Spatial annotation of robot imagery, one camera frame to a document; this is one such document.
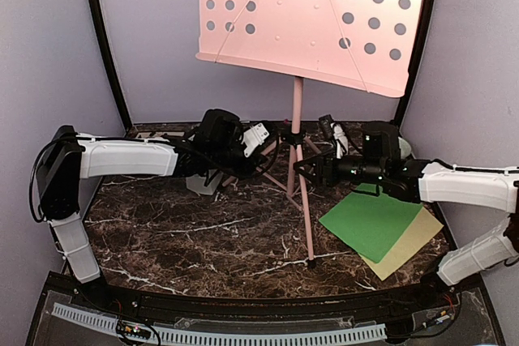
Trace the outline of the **green paper sheet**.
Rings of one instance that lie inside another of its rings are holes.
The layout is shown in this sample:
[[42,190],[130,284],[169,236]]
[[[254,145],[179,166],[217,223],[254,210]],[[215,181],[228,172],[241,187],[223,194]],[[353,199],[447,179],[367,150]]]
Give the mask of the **green paper sheet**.
[[394,199],[361,184],[320,218],[347,246],[379,263],[414,221],[422,205]]

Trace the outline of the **yellow paper sheet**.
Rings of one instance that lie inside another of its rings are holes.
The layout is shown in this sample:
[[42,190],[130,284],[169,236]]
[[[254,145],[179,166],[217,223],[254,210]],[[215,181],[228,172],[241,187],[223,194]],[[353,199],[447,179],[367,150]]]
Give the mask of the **yellow paper sheet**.
[[443,227],[441,222],[422,207],[401,237],[378,263],[363,255],[360,255],[360,258],[384,281],[415,256]]

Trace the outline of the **pink music stand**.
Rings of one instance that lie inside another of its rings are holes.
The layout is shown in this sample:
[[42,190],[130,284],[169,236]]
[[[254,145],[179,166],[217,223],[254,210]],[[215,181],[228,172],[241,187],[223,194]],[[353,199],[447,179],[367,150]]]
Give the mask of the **pink music stand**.
[[390,98],[410,94],[428,0],[199,0],[206,62],[294,79],[290,163],[303,157],[306,79]]

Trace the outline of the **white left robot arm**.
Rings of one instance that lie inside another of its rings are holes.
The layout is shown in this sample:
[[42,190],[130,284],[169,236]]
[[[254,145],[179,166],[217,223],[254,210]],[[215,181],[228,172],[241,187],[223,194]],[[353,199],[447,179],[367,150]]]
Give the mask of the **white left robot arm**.
[[99,137],[61,126],[38,153],[30,175],[28,203],[37,223],[49,224],[82,295],[97,310],[114,304],[80,215],[79,184],[92,177],[144,175],[183,178],[188,190],[212,194],[223,175],[241,180],[270,170],[274,158],[262,147],[280,145],[271,122],[244,125],[223,109],[210,109],[181,136]]

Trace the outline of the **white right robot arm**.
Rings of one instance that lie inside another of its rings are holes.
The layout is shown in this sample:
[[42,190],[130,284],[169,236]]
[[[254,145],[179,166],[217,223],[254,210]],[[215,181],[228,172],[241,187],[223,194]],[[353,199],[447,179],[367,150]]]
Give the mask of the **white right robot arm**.
[[418,160],[404,151],[404,139],[389,122],[362,125],[362,149],[357,155],[345,150],[348,139],[342,126],[330,116],[320,128],[334,150],[294,163],[294,170],[315,186],[334,186],[346,181],[372,184],[407,203],[460,203],[507,212],[489,232],[437,261],[435,269],[414,291],[414,302],[430,309],[445,294],[445,286],[488,270],[499,263],[511,267],[518,261],[518,169],[472,168],[447,164],[440,159]]

